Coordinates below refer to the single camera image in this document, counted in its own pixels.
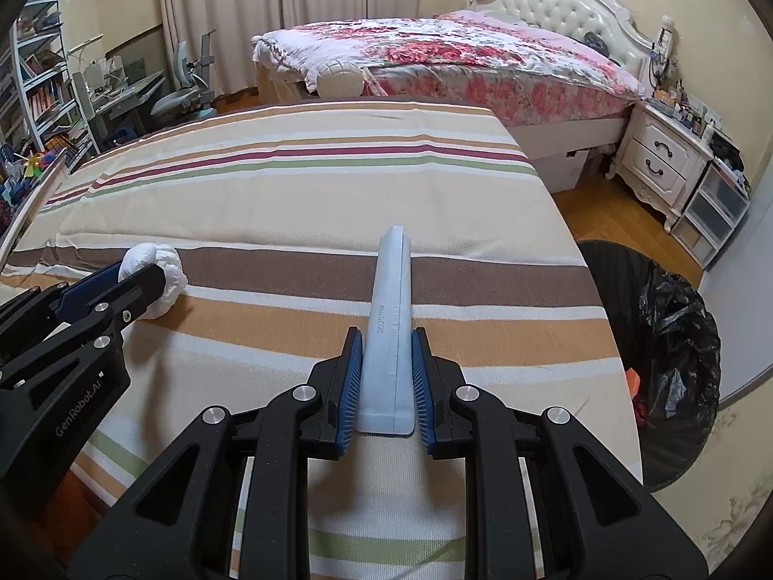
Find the white tufted headboard bed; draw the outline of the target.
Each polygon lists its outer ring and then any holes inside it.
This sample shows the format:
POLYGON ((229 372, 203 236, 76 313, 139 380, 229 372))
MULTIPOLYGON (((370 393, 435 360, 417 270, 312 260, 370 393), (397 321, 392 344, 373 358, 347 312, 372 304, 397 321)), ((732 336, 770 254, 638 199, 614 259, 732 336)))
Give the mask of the white tufted headboard bed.
MULTIPOLYGON (((493 16, 508 24, 552 31, 591 47, 637 77, 645 98, 653 89, 650 75, 650 39, 639 33, 630 12, 617 0, 468 0, 462 11, 493 16)), ((266 102, 325 100, 309 94, 302 85, 274 80, 257 66, 258 92, 266 102)), ((616 116, 506 127, 530 159, 542 159, 620 142, 631 107, 616 116)))

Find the grey study desk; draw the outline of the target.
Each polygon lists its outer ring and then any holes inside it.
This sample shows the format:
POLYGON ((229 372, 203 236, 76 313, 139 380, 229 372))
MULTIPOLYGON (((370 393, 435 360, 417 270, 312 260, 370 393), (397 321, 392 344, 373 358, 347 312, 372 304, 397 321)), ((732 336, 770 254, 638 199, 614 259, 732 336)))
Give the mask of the grey study desk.
POLYGON ((165 83, 165 73, 152 72, 135 83, 120 88, 118 92, 107 94, 106 100, 94 100, 89 96, 86 81, 81 72, 72 73, 73 89, 79 109, 93 136, 98 151, 106 149, 113 123, 122 123, 128 119, 129 128, 136 136, 147 133, 140 109, 160 90, 165 83))

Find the white plastic drawer unit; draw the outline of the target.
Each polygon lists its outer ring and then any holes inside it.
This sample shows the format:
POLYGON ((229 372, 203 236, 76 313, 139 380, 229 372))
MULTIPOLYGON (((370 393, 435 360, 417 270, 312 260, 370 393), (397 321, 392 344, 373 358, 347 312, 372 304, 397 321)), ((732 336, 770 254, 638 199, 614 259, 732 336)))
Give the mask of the white plastic drawer unit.
POLYGON ((721 253, 747 215, 751 199, 742 174, 721 160, 706 165, 671 234, 703 270, 721 253))

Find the black trash bin with bag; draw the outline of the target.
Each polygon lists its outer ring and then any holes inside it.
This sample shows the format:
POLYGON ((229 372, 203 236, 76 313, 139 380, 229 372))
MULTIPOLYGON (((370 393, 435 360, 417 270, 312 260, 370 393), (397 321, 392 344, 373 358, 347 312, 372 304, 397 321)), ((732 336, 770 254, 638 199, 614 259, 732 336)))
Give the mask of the black trash bin with bag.
POLYGON ((628 246, 583 241, 633 397, 644 485, 659 491, 696 462, 719 407, 721 338, 713 314, 685 277, 628 246))

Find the white bookshelf with books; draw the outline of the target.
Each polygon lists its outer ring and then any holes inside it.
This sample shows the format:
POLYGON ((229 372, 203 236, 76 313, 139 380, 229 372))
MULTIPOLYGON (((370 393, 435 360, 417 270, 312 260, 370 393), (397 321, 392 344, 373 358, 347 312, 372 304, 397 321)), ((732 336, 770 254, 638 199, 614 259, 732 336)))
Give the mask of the white bookshelf with books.
POLYGON ((96 153, 72 79, 60 0, 26 0, 1 41, 1 141, 17 155, 55 149, 71 169, 96 153))

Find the white storage box under bed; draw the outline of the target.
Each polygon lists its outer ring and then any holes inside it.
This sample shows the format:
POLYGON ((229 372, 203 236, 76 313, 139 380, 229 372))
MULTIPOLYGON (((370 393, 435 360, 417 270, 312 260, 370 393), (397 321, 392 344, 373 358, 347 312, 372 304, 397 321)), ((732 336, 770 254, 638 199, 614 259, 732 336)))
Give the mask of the white storage box under bed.
POLYGON ((530 164, 536 169, 548 192, 558 194, 558 192, 575 189, 580 174, 585 169, 587 157, 588 149, 580 149, 542 159, 532 159, 530 164))

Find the white tissue ball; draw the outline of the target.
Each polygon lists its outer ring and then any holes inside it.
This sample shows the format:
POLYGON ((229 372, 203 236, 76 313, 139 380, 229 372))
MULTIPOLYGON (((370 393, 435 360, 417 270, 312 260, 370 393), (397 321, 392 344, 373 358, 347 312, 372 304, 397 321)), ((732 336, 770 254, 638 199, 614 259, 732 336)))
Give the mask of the white tissue ball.
POLYGON ((171 245, 142 242, 123 255, 118 280, 135 279, 144 286, 145 321, 165 316, 187 286, 182 259, 171 245))

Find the striped bed sheet mattress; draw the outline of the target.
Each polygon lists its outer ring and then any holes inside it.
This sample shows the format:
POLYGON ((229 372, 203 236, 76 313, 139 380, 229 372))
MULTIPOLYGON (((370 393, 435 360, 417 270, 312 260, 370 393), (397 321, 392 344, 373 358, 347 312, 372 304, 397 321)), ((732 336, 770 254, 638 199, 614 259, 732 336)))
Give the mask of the striped bed sheet mattress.
POLYGON ((585 259, 490 111, 414 101, 271 106, 148 136, 44 198, 1 293, 172 246, 187 284, 125 334, 129 390, 30 532, 57 563, 207 406, 265 406, 370 317, 381 237, 409 238, 412 320, 516 410, 559 406, 642 470, 620 353, 585 259))

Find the white two-drawer nightstand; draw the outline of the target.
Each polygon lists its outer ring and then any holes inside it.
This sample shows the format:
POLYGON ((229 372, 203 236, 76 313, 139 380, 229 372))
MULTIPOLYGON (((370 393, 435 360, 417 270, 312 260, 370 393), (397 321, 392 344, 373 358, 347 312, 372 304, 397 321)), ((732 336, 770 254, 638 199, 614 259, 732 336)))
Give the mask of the white two-drawer nightstand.
POLYGON ((707 145, 649 103, 637 102, 605 178, 616 175, 635 197, 660 212, 672 231, 709 162, 707 145))

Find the floral pink quilt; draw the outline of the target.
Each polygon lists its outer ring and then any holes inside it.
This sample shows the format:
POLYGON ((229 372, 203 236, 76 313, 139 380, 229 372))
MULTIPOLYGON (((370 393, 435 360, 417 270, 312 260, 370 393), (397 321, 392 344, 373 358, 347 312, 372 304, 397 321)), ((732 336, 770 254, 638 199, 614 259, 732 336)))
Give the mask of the floral pink quilt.
POLYGON ((616 116, 637 77, 552 31, 473 11, 312 22, 253 39, 276 81, 318 98, 425 98, 486 107, 507 127, 616 116))

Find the grey ergonomic desk chair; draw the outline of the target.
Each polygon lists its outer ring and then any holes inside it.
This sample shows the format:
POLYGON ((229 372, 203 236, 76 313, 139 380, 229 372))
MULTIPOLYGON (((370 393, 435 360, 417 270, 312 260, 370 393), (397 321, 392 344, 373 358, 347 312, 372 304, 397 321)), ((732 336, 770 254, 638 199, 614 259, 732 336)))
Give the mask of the grey ergonomic desk chair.
POLYGON ((215 63, 215 57, 211 54, 211 37, 214 33, 215 29, 212 29, 200 37, 198 59, 189 59, 186 41, 177 44, 172 61, 177 89, 161 97, 152 106, 152 118, 187 122, 217 114, 212 106, 215 92, 210 84, 210 67, 215 63))

